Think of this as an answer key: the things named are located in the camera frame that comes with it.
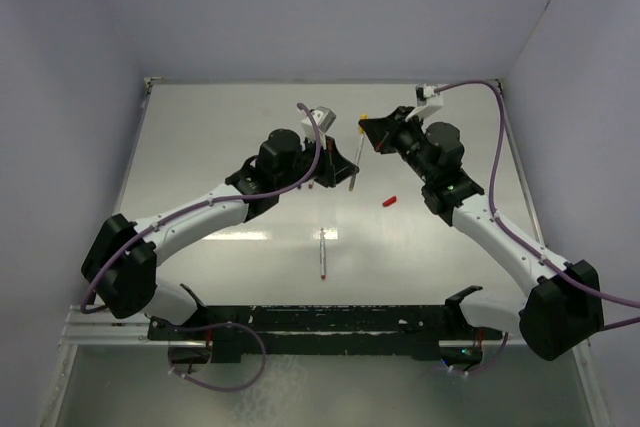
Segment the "red marker pen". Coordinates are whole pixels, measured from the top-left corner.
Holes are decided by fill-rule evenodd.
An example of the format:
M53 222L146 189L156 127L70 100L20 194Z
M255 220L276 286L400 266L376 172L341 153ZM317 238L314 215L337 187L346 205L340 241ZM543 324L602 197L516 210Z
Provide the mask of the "red marker pen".
M321 228L319 232L320 244L320 278L326 280L327 277L327 253L326 253L326 235L325 229Z

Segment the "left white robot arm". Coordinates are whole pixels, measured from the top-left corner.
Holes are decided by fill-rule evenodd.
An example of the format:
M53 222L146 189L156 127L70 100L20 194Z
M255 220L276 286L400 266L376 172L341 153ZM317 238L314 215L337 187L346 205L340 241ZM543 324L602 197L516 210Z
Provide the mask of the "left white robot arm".
M285 192L308 181L333 188L358 171L333 138L315 142L277 129L238 171L192 203L136 221L108 218L81 273L113 317L162 319L182 338L194 339L205 329L204 306L188 286L158 278L158 267L210 234L264 214Z

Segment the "red pen cap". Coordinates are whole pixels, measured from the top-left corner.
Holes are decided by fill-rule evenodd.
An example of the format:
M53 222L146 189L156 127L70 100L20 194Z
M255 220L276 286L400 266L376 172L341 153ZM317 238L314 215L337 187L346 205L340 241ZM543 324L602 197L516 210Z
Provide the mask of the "red pen cap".
M393 205L396 201L397 201L397 197L396 197L396 196L392 196L392 197L390 197L390 198L386 199L386 200L382 203L382 206L383 206L383 207L391 206L391 205Z

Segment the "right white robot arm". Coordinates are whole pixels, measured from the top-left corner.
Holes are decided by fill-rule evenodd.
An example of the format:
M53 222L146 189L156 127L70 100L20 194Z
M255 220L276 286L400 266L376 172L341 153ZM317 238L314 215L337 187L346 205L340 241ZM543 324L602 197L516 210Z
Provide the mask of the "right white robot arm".
M522 232L492 208L489 197L462 167L460 131L445 122L422 125L411 107L358 122L375 152L397 154L423 181L428 209L487 252L520 288L501 297L481 288L463 294L445 313L446 330L467 338L491 328L524 339L551 361L604 326L596 269L571 263Z

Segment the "yellow marker pen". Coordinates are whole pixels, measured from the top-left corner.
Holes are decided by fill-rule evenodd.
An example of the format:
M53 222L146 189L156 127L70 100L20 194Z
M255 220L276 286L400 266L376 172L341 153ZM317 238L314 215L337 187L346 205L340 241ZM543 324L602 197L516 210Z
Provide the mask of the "yellow marker pen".
M349 192L353 192L354 188L355 188L355 184L356 184L356 180L357 180L357 175L359 172L359 164L360 164L360 160L361 160L361 155L362 155L362 150L363 150L363 146L364 146L364 140L365 140L365 134L364 133L360 133L359 135L359 143L356 149L356 153L354 155L354 165L358 168L358 170L351 176L349 184L348 184L348 191Z

